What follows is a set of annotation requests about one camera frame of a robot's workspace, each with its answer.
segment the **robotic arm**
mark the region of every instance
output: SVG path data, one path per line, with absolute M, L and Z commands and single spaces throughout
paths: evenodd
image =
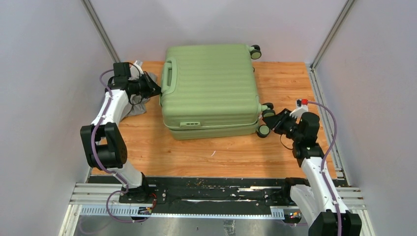
M 293 156 L 307 176 L 308 182 L 302 178 L 286 178 L 283 197 L 300 208 L 309 226 L 309 236 L 336 235 L 338 230 L 344 236 L 358 236 L 361 219 L 349 212 L 328 174 L 325 155 L 316 143 L 320 118 L 308 112 L 307 103 L 305 99 L 298 100 L 294 111 L 284 109 L 263 118 L 269 130 L 294 141 Z
M 129 103 L 132 104 L 130 101 L 132 96 L 141 96 L 142 99 L 150 98 L 159 95 L 161 88 L 137 64 L 132 64 L 129 68 L 128 62 L 114 63 L 113 68 L 115 75 L 107 84 L 111 91 L 105 90 L 104 104 L 95 120 L 90 125 L 81 128 L 81 139 L 89 166 L 102 170 L 94 156 L 92 149 L 94 147 L 104 168 L 114 173 L 113 175 L 122 183 L 126 181 L 127 184 L 124 184 L 124 187 L 128 187 L 129 192 L 135 193 L 137 199 L 145 201 L 149 196 L 149 185 L 145 175 L 137 171 L 127 160 L 127 148 L 118 125 L 123 118 L 124 108 Z M 138 78 L 129 80 L 136 71 L 139 73 Z M 94 144 L 91 142 L 92 136 L 94 136 Z M 103 138 L 107 143 L 99 144 L 98 142 Z

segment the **gray floor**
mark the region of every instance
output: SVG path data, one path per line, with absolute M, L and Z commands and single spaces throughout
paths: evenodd
M 100 230 L 108 216 L 82 219 L 84 232 Z M 124 224 L 112 221 L 95 235 L 101 236 L 305 236 L 308 227 L 285 225 L 279 220 L 223 220 L 190 218 L 150 218 L 143 223 Z M 75 236 L 85 235 L 77 228 Z

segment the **suitcase shell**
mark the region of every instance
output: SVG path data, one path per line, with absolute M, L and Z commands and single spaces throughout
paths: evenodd
M 161 76 L 164 124 L 177 140 L 251 134 L 261 112 L 249 47 L 178 46 Z

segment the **wooden table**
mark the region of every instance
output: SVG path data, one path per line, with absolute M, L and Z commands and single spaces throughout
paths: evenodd
M 314 100 L 304 63 L 254 62 L 258 92 L 263 102 L 272 102 L 278 113 L 293 110 L 299 98 Z M 145 62 L 143 70 L 160 77 L 163 62 Z M 128 160 L 146 176 L 184 177 L 305 177 L 292 152 L 285 149 L 279 136 L 271 133 L 265 139 L 256 134 L 177 141 L 164 126 L 159 98 L 146 104 L 147 112 L 124 119 L 119 129 L 126 143 Z M 317 113 L 314 105 L 309 110 Z M 285 137 L 283 143 L 292 147 Z M 318 143 L 328 148 L 323 127 Z M 328 166 L 336 178 L 331 157 Z M 101 174 L 95 169 L 93 174 Z

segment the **wall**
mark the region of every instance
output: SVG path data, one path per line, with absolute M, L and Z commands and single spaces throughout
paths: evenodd
M 81 1 L 0 3 L 0 235 L 56 236 L 112 62 Z
M 311 62 L 346 0 L 91 0 L 121 60 L 169 46 L 259 44 L 265 61 Z
M 415 235 L 417 2 L 357 0 L 319 65 L 376 235 Z

